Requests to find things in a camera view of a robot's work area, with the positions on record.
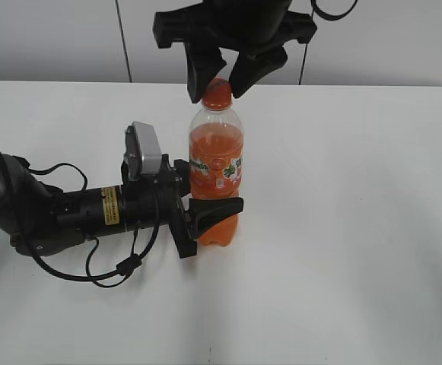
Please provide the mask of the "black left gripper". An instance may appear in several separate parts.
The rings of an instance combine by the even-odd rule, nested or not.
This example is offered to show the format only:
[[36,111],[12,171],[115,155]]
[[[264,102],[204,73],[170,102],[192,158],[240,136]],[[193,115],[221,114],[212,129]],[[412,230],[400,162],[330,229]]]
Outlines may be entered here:
[[120,220],[127,231],[136,227],[153,227],[158,221],[170,229],[181,259],[197,255],[197,242],[202,234],[216,224],[243,211],[241,197],[218,200],[189,200],[189,231],[184,222],[182,198],[190,193],[190,165],[176,159],[170,163],[168,154],[162,155],[161,168],[156,175],[142,176],[130,181],[128,167],[121,165]]

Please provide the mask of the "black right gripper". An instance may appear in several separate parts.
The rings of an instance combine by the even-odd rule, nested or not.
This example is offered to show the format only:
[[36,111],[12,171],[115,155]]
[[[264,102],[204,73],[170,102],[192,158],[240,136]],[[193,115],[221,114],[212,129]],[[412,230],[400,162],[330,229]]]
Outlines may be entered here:
[[238,53],[230,74],[234,98],[242,97],[288,60],[284,49],[295,40],[309,43],[317,26],[309,14],[289,10],[290,1],[203,1],[154,15],[153,34],[160,49],[182,43],[187,91],[198,103],[227,65],[221,50]]

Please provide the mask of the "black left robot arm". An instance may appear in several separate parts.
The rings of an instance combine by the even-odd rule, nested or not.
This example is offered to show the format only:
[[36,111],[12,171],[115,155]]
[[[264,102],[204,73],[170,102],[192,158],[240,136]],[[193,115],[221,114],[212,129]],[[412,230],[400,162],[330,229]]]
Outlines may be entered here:
[[220,200],[182,199],[190,193],[189,164],[169,162],[164,154],[156,175],[131,181],[128,167],[121,166],[123,183],[96,189],[63,192],[40,182],[28,162],[5,156],[17,196],[18,212],[26,238],[40,256],[55,255],[99,238],[155,224],[167,225],[180,258],[195,256],[196,240],[214,225],[243,210],[239,197]]

